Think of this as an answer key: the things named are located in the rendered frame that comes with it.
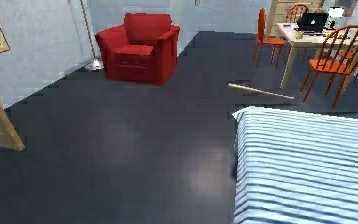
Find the dark framed wall picture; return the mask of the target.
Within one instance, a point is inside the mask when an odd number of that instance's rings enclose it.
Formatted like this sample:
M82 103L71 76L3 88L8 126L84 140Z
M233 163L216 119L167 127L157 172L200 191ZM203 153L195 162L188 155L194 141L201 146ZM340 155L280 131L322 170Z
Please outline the dark framed wall picture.
M335 0L334 5L344 9L344 17L351 17L357 2L358 0Z

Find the beige table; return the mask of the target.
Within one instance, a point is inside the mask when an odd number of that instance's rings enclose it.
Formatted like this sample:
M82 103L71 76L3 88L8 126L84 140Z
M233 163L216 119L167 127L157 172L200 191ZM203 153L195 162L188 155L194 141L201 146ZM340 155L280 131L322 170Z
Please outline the beige table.
M295 38L295 28L297 27L296 23L278 23L277 26L278 33L284 36L291 45L285 71L280 84L281 89L285 89L287 86L297 51L300 48L316 49L315 57L318 59L318 67L322 67L324 72L327 72L329 69L337 66L334 73L348 72L349 74L352 74L358 64L358 37L356 37L356 34L358 34L358 25L346 26L341 29L328 32L326 36L303 34L302 39ZM327 51L327 54L331 54L334 50L336 50L336 53L332 60L336 60L339 57L340 50L346 50L347 53L349 50L354 50L351 63L348 63L346 59L340 59L338 63L329 63L329 58L326 57L325 62L321 64L324 51Z

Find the beige chest of drawers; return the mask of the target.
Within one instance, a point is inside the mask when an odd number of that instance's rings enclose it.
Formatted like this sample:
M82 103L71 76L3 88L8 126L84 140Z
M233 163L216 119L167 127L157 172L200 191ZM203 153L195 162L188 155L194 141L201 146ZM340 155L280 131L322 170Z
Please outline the beige chest of drawers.
M277 23L287 23L286 14L295 4L304 4L309 12L316 12L323 6L324 0L272 0L270 12L266 17L267 36L276 36L278 31Z

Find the white desk lamp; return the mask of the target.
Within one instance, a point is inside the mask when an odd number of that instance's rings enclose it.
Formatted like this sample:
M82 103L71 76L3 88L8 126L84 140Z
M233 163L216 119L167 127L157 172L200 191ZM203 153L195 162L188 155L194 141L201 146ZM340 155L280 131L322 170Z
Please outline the white desk lamp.
M345 9L343 7L330 7L328 9L328 18L326 21L325 29L334 30L336 20L341 18L344 14Z

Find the beige baseball bat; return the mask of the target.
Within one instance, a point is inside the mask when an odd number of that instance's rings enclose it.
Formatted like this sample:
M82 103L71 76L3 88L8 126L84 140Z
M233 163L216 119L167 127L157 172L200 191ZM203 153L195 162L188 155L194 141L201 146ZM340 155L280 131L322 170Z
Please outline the beige baseball bat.
M293 96L287 96L287 95L272 93L272 92L268 92L268 91L263 91L263 90L260 90L260 89L256 89L256 88L252 88L252 87L248 87L248 86L244 86L244 85L228 83L227 86L230 87L230 88L242 89L242 90L245 90L245 91L261 93L261 94L271 95L271 96L276 96L276 97L282 97L282 98L286 98L286 99L290 99L290 100L294 99Z

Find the silver floor lamp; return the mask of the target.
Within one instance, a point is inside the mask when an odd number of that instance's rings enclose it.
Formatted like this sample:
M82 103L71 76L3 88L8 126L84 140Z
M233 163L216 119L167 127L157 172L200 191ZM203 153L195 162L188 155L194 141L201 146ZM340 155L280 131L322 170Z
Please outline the silver floor lamp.
M88 40L89 40L90 49L91 49L91 59L90 59L90 62L85 66L85 69L88 71L99 71L99 70L103 69L104 66L103 66L102 61L96 56L84 0L79 0L79 2L80 2L81 9L82 9L84 23L85 23L85 27L87 30Z

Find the blue white striped bed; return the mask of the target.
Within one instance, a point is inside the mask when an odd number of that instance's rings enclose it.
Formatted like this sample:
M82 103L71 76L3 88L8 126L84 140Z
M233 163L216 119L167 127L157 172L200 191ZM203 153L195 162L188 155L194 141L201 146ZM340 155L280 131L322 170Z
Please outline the blue white striped bed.
M232 224L358 224L357 118L255 106L232 116Z

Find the black laptop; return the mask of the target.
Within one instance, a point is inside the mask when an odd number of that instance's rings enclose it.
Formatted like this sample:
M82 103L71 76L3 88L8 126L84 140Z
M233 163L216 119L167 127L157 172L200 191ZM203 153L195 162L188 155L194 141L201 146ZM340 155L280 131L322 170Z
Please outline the black laptop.
M328 19L327 13L304 13L297 20L295 31L321 33Z

